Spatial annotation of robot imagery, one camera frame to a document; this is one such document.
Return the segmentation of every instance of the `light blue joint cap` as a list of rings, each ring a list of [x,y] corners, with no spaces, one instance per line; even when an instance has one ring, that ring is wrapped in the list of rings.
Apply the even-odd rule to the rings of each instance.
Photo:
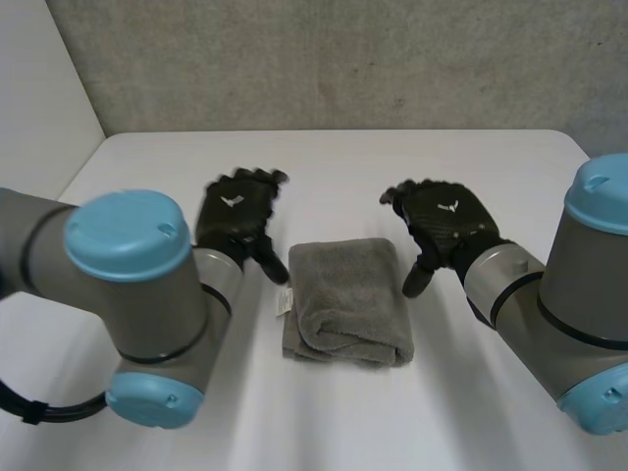
[[[628,363],[574,386],[557,405],[590,434],[608,435],[628,429]]]
[[[580,167],[565,209],[586,226],[628,236],[628,154],[604,155]]]
[[[191,251],[179,205],[147,189],[109,193],[77,209],[65,226],[65,248],[88,275],[118,283],[162,277]]]
[[[119,416],[145,427],[177,429],[192,421],[204,395],[181,381],[147,373],[116,373],[105,399]]]

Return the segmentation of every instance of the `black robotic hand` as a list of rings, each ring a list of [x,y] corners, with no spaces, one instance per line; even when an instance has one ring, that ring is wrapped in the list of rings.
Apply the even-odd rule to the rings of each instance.
[[[421,248],[403,284],[407,297],[421,294],[439,268],[454,268],[454,259],[469,240],[499,239],[499,229],[487,209],[460,183],[408,180],[389,188],[380,203],[392,205]]]
[[[232,177],[210,183],[196,221],[196,245],[222,251],[239,264],[252,257],[273,282],[287,282],[288,270],[266,235],[273,200],[287,180],[278,170],[236,169]]]

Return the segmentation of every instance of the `white table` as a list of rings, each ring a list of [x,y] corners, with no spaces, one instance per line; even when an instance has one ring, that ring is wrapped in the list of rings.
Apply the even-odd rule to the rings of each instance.
[[[118,188],[170,194],[193,225],[203,187],[235,166],[280,168],[269,234],[298,242],[384,236],[403,276],[418,251],[390,207],[406,178],[471,187],[502,233],[542,260],[562,198],[586,155],[554,131],[296,131],[122,134],[106,140],[62,199]],[[625,469],[626,436],[593,438],[558,411],[499,337],[475,321],[452,272],[408,301],[409,365],[367,371],[282,357],[277,287],[247,265],[241,302],[195,421],[150,430],[110,410],[31,427],[0,413],[0,469],[600,470]],[[24,294],[0,305],[0,377],[53,404],[100,392],[118,358],[100,321]]]

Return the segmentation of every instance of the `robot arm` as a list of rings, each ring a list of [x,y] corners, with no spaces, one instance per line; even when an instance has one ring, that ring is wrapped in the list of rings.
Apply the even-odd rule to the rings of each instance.
[[[418,295],[454,269],[477,319],[495,329],[580,427],[628,428],[628,155],[586,163],[565,198],[548,266],[499,236],[460,184],[408,181],[392,204],[422,249],[404,286]]]
[[[162,193],[115,192],[77,208],[0,189],[0,218],[11,222],[0,229],[2,297],[25,291],[97,314],[122,357],[106,402],[140,425],[181,427],[203,400],[244,260],[288,280],[265,235],[286,179],[239,169],[210,184],[195,247]],[[27,421],[46,420],[44,409]]]

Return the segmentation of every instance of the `folded towel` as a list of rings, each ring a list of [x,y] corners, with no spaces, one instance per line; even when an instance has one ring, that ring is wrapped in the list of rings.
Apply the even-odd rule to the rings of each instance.
[[[313,242],[288,256],[294,304],[285,354],[382,365],[412,360],[414,345],[393,244],[385,238]]]

